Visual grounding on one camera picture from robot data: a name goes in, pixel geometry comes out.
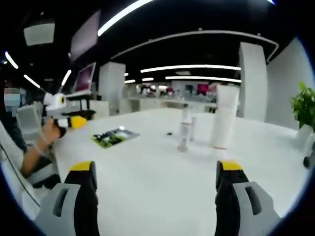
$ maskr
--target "white wall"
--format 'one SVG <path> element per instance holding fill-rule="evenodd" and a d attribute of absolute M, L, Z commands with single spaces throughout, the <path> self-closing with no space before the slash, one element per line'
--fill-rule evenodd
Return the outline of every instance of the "white wall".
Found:
<path fill-rule="evenodd" d="M 266 122 L 298 129 L 291 99 L 300 92 L 299 83 L 315 88 L 314 73 L 308 56 L 298 39 L 294 39 L 267 66 L 268 106 Z"/>
<path fill-rule="evenodd" d="M 198 84 L 207 85 L 209 84 L 209 82 L 208 81 L 172 81 L 172 88 L 174 89 L 175 92 L 179 90 L 181 94 L 184 94 L 186 85 L 192 85 L 193 89 L 197 90 Z"/>
<path fill-rule="evenodd" d="M 239 116 L 264 122 L 267 110 L 267 68 L 260 45 L 241 42 L 241 89 Z"/>

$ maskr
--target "office chair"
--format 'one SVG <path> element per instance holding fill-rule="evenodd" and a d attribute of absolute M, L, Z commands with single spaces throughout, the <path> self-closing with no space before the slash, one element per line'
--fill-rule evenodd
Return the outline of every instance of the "office chair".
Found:
<path fill-rule="evenodd" d="M 58 170 L 52 163 L 43 169 L 45 171 L 41 169 L 25 179 L 20 173 L 23 158 L 23 151 L 16 146 L 0 122 L 0 168 L 15 200 L 24 213 L 34 220 L 39 213 L 41 200 L 50 190 L 47 188 L 35 189 L 32 184 L 56 174 Z"/>
<path fill-rule="evenodd" d="M 41 117 L 38 116 L 36 105 L 20 107 L 16 113 L 16 120 L 27 145 L 38 138 L 41 130 Z"/>

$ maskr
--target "person's arm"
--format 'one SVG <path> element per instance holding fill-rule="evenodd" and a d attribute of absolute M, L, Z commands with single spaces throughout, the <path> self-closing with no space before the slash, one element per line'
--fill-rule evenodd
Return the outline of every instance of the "person's arm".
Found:
<path fill-rule="evenodd" d="M 6 110 L 0 109 L 0 120 L 16 146 L 18 146 L 23 152 L 26 152 L 28 148 L 20 129 L 17 127 L 16 119 L 10 117 Z"/>
<path fill-rule="evenodd" d="M 43 126 L 42 135 L 44 136 L 44 139 L 41 135 L 39 135 L 36 141 L 36 146 L 32 146 L 24 154 L 21 173 L 25 177 L 32 173 L 32 170 L 40 159 L 41 154 L 54 140 L 60 137 L 60 130 L 54 125 L 54 121 L 52 119 L 47 120 L 46 124 Z"/>

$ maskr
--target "yellow component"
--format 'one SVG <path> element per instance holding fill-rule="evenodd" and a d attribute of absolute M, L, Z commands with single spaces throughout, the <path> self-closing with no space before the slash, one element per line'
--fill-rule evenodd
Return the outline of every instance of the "yellow component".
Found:
<path fill-rule="evenodd" d="M 64 97 L 63 97 L 63 96 L 60 98 L 60 103 L 61 103 L 61 104 L 64 103 Z"/>
<path fill-rule="evenodd" d="M 224 171 L 240 171 L 243 168 L 236 161 L 221 161 Z"/>
<path fill-rule="evenodd" d="M 90 170 L 92 161 L 85 161 L 72 166 L 70 171 L 88 171 Z"/>
<path fill-rule="evenodd" d="M 81 116 L 70 117 L 71 128 L 78 128 L 87 123 L 87 120 Z"/>

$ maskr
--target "face mask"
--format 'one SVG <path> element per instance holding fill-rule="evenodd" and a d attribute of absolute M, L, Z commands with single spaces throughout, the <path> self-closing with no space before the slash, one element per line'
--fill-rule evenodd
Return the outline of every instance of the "face mask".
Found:
<path fill-rule="evenodd" d="M 9 93 L 4 95 L 4 105 L 7 112 L 16 111 L 20 106 L 20 95 Z"/>

